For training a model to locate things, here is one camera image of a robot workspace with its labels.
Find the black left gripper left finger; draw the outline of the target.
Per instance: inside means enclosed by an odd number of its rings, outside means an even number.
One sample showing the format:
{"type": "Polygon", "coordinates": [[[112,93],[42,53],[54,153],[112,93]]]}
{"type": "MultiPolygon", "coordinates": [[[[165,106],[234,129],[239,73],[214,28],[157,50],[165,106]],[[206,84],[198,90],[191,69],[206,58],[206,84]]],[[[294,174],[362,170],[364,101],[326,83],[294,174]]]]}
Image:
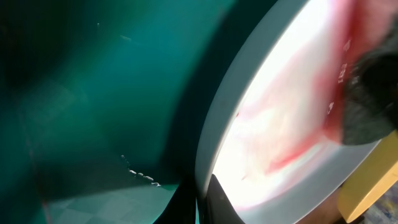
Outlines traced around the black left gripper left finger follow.
{"type": "Polygon", "coordinates": [[[154,224],[195,224],[196,193],[194,181],[183,180],[154,224]]]}

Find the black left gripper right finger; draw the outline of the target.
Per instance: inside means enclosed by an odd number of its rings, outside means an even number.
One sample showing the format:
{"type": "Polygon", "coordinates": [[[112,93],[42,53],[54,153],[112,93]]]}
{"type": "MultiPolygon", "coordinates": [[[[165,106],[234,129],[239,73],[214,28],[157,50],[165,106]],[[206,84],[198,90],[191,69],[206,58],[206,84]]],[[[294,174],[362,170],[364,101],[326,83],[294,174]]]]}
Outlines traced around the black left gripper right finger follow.
{"type": "Polygon", "coordinates": [[[203,211],[204,224],[244,224],[214,174],[211,175],[203,211]]]}

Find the light blue plate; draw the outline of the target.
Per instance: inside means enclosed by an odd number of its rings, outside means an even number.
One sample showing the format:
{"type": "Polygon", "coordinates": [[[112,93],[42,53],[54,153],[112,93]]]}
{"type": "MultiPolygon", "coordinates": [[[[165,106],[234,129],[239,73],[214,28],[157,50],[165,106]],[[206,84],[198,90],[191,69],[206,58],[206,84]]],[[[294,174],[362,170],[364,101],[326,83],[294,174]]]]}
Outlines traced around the light blue plate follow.
{"type": "Polygon", "coordinates": [[[394,21],[396,1],[274,3],[229,66],[200,134],[202,223],[212,174],[244,223],[297,223],[331,194],[338,209],[344,182],[378,144],[342,144],[343,88],[394,21]]]}

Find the pink green sponge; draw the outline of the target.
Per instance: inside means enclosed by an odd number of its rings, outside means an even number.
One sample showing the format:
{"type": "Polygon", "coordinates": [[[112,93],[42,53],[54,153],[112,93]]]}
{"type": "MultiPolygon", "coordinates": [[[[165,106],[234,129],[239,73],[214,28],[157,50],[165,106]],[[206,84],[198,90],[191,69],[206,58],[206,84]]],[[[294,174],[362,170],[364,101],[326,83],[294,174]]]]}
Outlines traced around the pink green sponge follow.
{"type": "Polygon", "coordinates": [[[356,62],[343,88],[342,144],[377,146],[344,182],[338,209],[346,223],[397,182],[397,22],[356,62]]]}

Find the teal plastic tray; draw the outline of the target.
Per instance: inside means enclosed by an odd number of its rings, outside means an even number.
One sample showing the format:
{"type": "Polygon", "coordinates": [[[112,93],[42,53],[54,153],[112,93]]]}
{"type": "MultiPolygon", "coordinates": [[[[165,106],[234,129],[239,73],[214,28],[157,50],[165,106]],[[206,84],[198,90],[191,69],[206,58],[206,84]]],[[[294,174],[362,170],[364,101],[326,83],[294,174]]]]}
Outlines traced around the teal plastic tray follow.
{"type": "Polygon", "coordinates": [[[272,5],[2,1],[1,222],[154,222],[272,5]]]}

